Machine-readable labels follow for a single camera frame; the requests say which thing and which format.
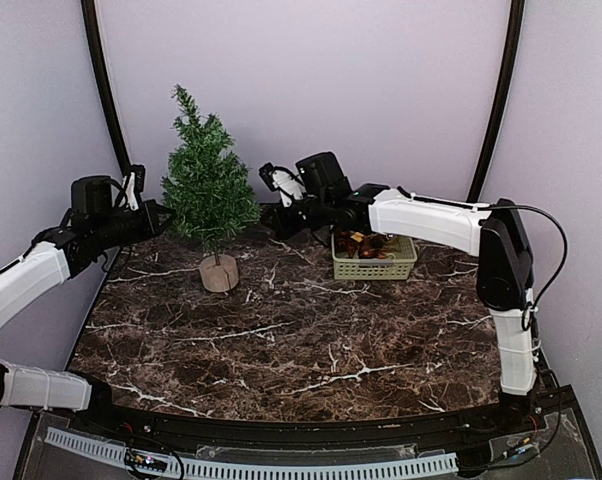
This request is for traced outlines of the small green christmas tree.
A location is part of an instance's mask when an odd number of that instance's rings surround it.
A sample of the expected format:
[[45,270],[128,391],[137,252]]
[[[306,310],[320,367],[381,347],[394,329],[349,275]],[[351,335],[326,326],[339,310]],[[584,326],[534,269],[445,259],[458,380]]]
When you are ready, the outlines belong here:
[[162,178],[164,204],[175,212],[174,230],[214,256],[261,209],[249,184],[249,168],[233,151],[234,139],[215,113],[203,114],[181,85],[172,98],[179,113],[173,122],[180,144],[168,156]]

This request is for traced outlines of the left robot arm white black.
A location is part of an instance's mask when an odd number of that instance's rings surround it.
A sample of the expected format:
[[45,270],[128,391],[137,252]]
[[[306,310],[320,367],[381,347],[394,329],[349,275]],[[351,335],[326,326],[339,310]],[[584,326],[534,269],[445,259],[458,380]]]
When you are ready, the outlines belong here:
[[[59,225],[39,232],[28,249],[0,269],[0,330],[48,291],[77,277],[111,249],[161,235],[173,210],[144,200],[145,169],[134,165],[122,182],[107,175],[71,185],[71,206]],[[121,412],[105,399],[109,388],[84,375],[0,360],[0,408],[82,412],[101,436],[122,427]]]

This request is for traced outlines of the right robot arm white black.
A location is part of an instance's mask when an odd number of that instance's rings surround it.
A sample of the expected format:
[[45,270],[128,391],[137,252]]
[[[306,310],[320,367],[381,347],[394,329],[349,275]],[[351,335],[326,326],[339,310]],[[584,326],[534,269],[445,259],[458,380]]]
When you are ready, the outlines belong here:
[[505,198],[446,200],[378,183],[352,188],[330,151],[298,161],[293,170],[266,163],[259,176],[280,196],[270,222],[280,238],[332,226],[419,239],[475,258],[476,292],[496,327],[500,391],[509,396],[492,410],[491,424],[511,434],[528,420],[530,405],[523,397],[538,376],[536,313],[544,293],[534,289],[534,257],[520,214],[541,209]]

